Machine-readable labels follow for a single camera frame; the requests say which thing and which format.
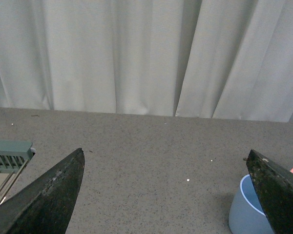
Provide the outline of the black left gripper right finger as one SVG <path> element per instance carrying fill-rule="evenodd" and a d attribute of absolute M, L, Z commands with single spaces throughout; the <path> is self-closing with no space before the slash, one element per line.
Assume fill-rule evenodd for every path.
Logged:
<path fill-rule="evenodd" d="M 293 234 L 293 173 L 253 149 L 246 166 L 273 232 Z"/>

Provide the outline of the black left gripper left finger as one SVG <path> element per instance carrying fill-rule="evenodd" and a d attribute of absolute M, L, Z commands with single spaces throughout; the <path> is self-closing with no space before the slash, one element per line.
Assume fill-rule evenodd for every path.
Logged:
<path fill-rule="evenodd" d="M 81 148 L 0 205 L 0 234 L 64 234 L 80 192 Z"/>

